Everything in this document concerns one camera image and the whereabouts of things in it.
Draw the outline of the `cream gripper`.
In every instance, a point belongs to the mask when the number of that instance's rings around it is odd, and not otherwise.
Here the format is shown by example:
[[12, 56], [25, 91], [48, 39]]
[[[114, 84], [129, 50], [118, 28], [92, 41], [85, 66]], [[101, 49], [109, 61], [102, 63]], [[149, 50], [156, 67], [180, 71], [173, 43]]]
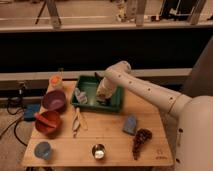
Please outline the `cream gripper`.
[[103, 78], [98, 85], [96, 91], [96, 97], [99, 101], [105, 101], [112, 97], [113, 93], [116, 91], [117, 85], [111, 82], [107, 78]]

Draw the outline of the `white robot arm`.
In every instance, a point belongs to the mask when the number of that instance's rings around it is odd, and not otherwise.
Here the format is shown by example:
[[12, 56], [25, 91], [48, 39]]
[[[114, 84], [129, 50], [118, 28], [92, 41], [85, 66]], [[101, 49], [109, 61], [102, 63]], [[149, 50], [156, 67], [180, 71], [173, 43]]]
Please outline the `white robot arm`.
[[213, 96], [189, 97], [130, 75], [131, 66], [120, 61], [108, 67], [96, 91], [109, 99], [118, 86], [127, 88], [178, 119], [174, 171], [213, 171]]

